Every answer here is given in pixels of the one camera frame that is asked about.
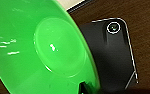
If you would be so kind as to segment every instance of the phone back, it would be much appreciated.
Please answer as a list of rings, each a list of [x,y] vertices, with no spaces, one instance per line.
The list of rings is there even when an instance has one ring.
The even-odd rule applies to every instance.
[[[101,89],[125,90],[136,83],[137,73],[126,23],[119,18],[93,21],[80,26],[97,66]]]

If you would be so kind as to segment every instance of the camera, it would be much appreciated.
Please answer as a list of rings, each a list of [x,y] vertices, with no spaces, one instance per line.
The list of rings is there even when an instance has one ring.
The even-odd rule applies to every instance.
[[[107,31],[111,34],[118,33],[120,30],[120,24],[118,22],[111,22],[107,26]]]

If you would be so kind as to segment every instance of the table surface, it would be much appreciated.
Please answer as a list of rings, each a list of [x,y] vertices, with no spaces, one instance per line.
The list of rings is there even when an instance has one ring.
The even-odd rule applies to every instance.
[[[150,0],[94,0],[70,15],[78,26],[99,19],[124,19],[139,78],[133,88],[150,90]],[[0,93],[8,93],[1,81]]]

